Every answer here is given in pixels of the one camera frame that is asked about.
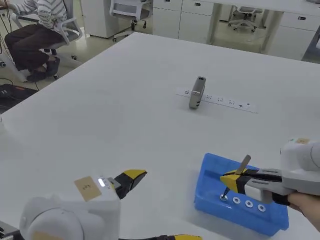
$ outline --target silver washer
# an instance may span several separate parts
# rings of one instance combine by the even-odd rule
[[[233,197],[232,201],[233,201],[235,204],[241,203],[240,198],[238,198],[237,196]]]
[[[252,203],[252,201],[245,201],[245,205],[248,207],[248,208],[252,208],[254,206],[254,204]]]
[[[258,205],[258,209],[259,209],[259,211],[261,211],[261,212],[265,212],[265,211],[266,211],[266,207],[263,206],[263,205],[261,205],[261,204]]]
[[[226,201],[228,200],[227,195],[225,195],[224,198],[222,198],[222,197],[223,197],[223,194],[220,195],[220,200],[221,200],[221,201],[226,202]]]

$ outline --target handwritten label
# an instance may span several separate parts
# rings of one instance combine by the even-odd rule
[[[308,138],[298,138],[295,141],[296,144],[307,144],[308,142],[310,142],[310,139]]]
[[[90,201],[91,199],[95,199],[102,194],[91,176],[78,179],[74,181],[74,184],[86,202]]]
[[[60,237],[49,235],[45,232],[36,231],[33,234],[32,240],[63,240]]]

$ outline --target brown pants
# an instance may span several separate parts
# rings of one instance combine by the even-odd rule
[[[63,40],[59,33],[40,24],[24,26],[8,33],[4,38],[19,71],[34,70],[41,67],[48,61],[49,55],[39,50]]]

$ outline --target human hand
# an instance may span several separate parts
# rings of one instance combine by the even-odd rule
[[[302,212],[320,232],[320,196],[295,192],[288,196],[288,201],[291,208]]]

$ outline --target black shoe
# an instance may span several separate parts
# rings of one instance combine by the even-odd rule
[[[57,74],[60,64],[60,58],[55,57],[54,61],[46,62],[46,75],[52,77]]]
[[[26,77],[26,80],[31,83],[35,83],[47,78],[47,74],[44,71],[32,71],[30,76]]]

